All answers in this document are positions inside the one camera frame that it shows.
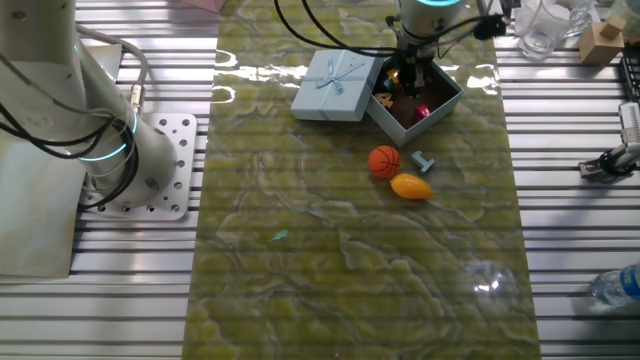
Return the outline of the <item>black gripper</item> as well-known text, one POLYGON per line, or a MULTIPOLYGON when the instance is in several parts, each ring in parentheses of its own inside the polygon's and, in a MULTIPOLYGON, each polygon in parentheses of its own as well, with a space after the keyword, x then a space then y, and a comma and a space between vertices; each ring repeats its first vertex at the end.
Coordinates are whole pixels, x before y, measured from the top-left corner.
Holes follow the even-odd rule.
POLYGON ((398 46, 397 65, 399 80, 406 96, 418 98, 423 88, 429 83, 428 64, 433 61, 434 47, 425 45, 418 47, 403 43, 398 46))

